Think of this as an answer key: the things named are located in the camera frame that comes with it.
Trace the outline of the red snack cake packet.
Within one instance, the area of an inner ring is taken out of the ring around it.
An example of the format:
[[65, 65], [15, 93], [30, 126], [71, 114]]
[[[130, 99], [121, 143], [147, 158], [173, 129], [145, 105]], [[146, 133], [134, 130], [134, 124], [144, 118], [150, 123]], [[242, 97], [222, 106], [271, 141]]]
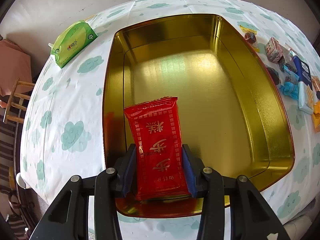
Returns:
[[137, 148], [136, 200], [188, 195], [176, 97], [124, 109]]

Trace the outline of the small blue candy packet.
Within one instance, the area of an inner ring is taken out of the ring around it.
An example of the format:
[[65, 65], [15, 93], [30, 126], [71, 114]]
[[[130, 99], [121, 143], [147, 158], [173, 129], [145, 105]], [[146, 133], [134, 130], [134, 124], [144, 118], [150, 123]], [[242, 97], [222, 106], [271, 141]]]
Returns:
[[286, 76], [284, 83], [280, 85], [280, 91], [285, 95], [291, 97], [293, 100], [298, 100], [298, 81], [297, 75]]

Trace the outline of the blue soda crackers packet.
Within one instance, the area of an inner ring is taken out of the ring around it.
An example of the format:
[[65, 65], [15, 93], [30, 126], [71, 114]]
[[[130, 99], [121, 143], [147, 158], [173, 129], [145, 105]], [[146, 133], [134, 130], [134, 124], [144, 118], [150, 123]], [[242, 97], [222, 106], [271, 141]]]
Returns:
[[294, 52], [292, 59], [297, 68], [298, 80], [298, 108], [307, 114], [313, 114], [313, 89], [309, 66]]

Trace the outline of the clear bag orange peanuts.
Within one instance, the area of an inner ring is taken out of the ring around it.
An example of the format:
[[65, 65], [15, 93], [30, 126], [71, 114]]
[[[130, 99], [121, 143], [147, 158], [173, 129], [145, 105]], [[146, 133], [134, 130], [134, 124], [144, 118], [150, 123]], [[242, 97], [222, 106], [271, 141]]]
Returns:
[[312, 80], [313, 88], [315, 89], [315, 92], [316, 92], [317, 99], [319, 100], [320, 99], [320, 80], [317, 76], [314, 76], [314, 75], [311, 76], [311, 80]]

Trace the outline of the grey dark snack packet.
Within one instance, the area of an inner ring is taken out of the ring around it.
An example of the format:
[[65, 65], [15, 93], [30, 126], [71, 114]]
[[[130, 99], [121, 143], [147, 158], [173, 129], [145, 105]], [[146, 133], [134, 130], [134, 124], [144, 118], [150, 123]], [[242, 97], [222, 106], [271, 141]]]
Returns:
[[281, 48], [281, 58], [278, 61], [278, 66], [282, 72], [284, 72], [284, 68], [287, 67], [290, 71], [297, 73], [296, 65], [292, 59], [290, 52], [282, 45]]

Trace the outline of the cloud pattern tablecloth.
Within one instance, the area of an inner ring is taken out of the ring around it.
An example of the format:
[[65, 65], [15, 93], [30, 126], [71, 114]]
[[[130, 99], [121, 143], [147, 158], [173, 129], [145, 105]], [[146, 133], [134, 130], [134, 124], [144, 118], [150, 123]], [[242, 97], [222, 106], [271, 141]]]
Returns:
[[[275, 12], [242, 0], [134, 0], [106, 9], [87, 21], [97, 38], [60, 68], [50, 56], [29, 101], [22, 132], [23, 180], [51, 203], [71, 176], [91, 177], [105, 168], [102, 103], [104, 77], [114, 33], [129, 25], [169, 15], [211, 13], [237, 30], [258, 33], [298, 51], [313, 75], [319, 56], [306, 36]], [[293, 170], [263, 192], [292, 239], [300, 239], [319, 212], [319, 134], [309, 114], [282, 97], [293, 134]]]

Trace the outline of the wooden stool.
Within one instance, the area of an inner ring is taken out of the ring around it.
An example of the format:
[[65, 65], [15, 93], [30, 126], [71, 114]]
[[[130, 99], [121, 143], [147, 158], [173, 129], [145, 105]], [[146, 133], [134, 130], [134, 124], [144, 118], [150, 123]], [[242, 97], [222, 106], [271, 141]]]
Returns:
[[[26, 92], [19, 92], [19, 87], [27, 88]], [[27, 111], [27, 107], [23, 105], [24, 101], [30, 100], [30, 96], [28, 92], [32, 91], [35, 87], [34, 83], [21, 81], [19, 78], [15, 81], [14, 86], [12, 88], [11, 94], [9, 96], [9, 100], [5, 109], [5, 113], [3, 116], [3, 122], [6, 124], [9, 121], [15, 122], [17, 124], [23, 124], [24, 118], [20, 117], [22, 112]], [[18, 110], [17, 115], [12, 114], [11, 109], [15, 108]]]

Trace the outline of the orange snack packet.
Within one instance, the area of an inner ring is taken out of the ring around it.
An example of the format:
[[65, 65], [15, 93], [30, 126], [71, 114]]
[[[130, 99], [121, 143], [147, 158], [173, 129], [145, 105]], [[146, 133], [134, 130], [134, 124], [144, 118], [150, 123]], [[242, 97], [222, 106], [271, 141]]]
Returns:
[[313, 106], [312, 121], [314, 132], [318, 133], [320, 131], [320, 101]]

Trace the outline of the pink cloth covered furniture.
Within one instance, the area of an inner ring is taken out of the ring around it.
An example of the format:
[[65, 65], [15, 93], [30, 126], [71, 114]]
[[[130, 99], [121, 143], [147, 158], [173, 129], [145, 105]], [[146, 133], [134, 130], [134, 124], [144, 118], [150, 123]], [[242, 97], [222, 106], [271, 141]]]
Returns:
[[11, 94], [17, 79], [32, 82], [30, 56], [15, 43], [1, 40], [1, 96]]

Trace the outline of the pink white candy packet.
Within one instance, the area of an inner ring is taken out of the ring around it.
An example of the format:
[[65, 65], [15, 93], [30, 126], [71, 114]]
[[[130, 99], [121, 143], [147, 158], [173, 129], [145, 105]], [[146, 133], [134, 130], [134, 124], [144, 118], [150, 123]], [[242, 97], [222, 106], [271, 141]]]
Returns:
[[282, 48], [274, 37], [271, 37], [267, 44], [265, 44], [265, 51], [269, 61], [277, 63], [283, 56]]

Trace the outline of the green tissue pack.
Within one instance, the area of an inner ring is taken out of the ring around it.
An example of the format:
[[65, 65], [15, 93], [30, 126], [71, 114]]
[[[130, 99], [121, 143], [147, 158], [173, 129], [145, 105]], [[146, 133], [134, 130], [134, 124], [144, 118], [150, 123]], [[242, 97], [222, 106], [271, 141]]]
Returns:
[[50, 54], [53, 55], [56, 64], [63, 68], [97, 37], [87, 22], [83, 20], [75, 22], [57, 37]]

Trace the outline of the yellow wrapped candy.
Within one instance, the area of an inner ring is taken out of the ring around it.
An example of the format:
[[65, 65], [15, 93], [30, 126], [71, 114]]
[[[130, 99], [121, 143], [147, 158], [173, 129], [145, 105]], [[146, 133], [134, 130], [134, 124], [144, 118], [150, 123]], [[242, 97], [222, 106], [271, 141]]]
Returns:
[[251, 47], [257, 52], [260, 52], [260, 49], [258, 48], [257, 44], [257, 32], [253, 29], [246, 28], [242, 25], [239, 25], [241, 31], [244, 33], [245, 40], [251, 45]]

